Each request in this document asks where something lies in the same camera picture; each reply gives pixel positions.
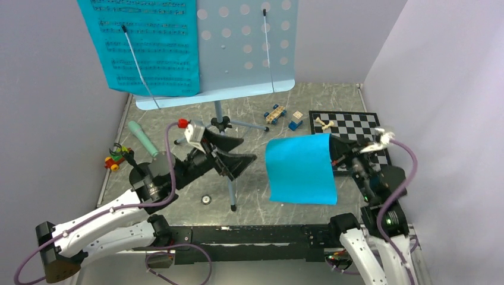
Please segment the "teal sheet music page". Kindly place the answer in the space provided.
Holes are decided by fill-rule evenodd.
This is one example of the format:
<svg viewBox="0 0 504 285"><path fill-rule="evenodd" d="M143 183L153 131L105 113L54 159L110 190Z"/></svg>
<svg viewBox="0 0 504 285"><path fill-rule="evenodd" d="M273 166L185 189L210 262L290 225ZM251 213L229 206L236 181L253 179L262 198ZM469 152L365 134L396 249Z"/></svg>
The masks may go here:
<svg viewBox="0 0 504 285"><path fill-rule="evenodd" d="M272 139L265 151L270 200L335 205L338 196L329 134Z"/></svg>
<svg viewBox="0 0 504 285"><path fill-rule="evenodd" d="M77 3L109 88L144 97L199 93L196 1Z"/></svg>

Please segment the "mint green toy microphone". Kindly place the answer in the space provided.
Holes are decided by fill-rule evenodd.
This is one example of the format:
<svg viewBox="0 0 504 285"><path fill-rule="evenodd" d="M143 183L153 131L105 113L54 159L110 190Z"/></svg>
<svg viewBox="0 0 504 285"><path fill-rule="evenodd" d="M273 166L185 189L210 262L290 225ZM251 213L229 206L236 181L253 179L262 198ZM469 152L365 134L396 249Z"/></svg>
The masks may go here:
<svg viewBox="0 0 504 285"><path fill-rule="evenodd" d="M144 133L142 127L136 121L128 122L128 129L139 140L146 151L152 156L156 157L159 150L154 146L148 136Z"/></svg>

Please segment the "black microphone desk stand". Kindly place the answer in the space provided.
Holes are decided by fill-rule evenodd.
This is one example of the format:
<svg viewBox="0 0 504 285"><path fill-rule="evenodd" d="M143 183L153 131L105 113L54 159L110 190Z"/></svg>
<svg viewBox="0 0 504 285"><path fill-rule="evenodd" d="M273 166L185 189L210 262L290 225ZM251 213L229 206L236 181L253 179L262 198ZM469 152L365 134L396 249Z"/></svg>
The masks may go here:
<svg viewBox="0 0 504 285"><path fill-rule="evenodd" d="M111 155L111 157L119 157L120 159L124 159L130 166L132 166L132 170L130 171L128 177L130 184L135 184L146 177L150 163L137 163L134 158L134 151L130 148L123 147L119 143L115 142L114 148L114 150L111 148L109 149L109 154Z"/></svg>

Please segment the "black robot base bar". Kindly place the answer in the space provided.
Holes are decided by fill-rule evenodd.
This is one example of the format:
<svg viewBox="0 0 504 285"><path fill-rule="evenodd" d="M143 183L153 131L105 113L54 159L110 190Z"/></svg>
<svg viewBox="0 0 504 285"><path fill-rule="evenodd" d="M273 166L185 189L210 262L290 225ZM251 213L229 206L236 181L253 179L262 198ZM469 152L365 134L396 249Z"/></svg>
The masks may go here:
<svg viewBox="0 0 504 285"><path fill-rule="evenodd" d="M204 249L213 262L303 259L323 262L342 250L328 224L269 226L172 226L175 264L204 262L206 257L191 245Z"/></svg>

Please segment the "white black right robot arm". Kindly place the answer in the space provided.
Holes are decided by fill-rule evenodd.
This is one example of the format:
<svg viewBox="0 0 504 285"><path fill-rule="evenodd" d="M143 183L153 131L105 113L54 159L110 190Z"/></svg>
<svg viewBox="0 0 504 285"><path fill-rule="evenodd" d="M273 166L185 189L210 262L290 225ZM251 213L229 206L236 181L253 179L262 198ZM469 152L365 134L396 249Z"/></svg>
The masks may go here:
<svg viewBox="0 0 504 285"><path fill-rule="evenodd" d="M365 284L415 284L410 228L399 204L411 179L400 167L372 162L380 146L368 139L329 137L332 164L349 171L366 205L361 223L351 213L332 217L327 236L349 254Z"/></svg>

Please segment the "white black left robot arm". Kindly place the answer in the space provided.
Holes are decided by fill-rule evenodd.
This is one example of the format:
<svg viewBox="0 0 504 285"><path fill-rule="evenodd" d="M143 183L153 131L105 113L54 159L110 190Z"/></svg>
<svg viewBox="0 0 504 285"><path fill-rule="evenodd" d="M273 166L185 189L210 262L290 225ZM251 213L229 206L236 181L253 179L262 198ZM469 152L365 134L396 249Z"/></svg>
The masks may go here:
<svg viewBox="0 0 504 285"><path fill-rule="evenodd" d="M133 181L115 200L71 221L36 226L39 255L47 283L57 283L102 257L133 248L163 249L172 233L159 211L174 202L177 191L207 172L234 180L254 154L235 154L242 139L190 124L185 137L191 151L184 159L167 148L150 163L131 160Z"/></svg>

